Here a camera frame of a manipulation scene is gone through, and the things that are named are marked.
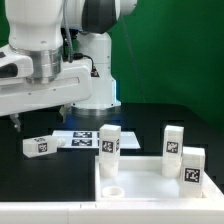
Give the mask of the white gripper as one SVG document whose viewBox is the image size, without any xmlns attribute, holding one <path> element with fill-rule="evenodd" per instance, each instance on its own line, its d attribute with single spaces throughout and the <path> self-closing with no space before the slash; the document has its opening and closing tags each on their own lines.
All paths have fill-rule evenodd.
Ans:
<svg viewBox="0 0 224 224">
<path fill-rule="evenodd" d="M 63 71 L 48 84 L 24 82 L 0 87 L 0 116 L 10 115 L 20 132 L 18 113 L 62 105 L 59 114 L 65 122 L 70 103 L 88 99 L 92 93 L 91 68 L 91 61 L 74 61 L 65 63 Z"/>
</svg>

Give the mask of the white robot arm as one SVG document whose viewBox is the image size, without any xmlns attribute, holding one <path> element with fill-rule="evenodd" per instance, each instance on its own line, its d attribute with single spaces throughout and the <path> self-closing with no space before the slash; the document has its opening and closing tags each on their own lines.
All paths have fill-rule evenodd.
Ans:
<svg viewBox="0 0 224 224">
<path fill-rule="evenodd" d="M 58 106 L 104 115 L 120 106 L 107 31 L 138 0 L 4 0 L 10 32 L 0 48 L 0 117 Z"/>
</svg>

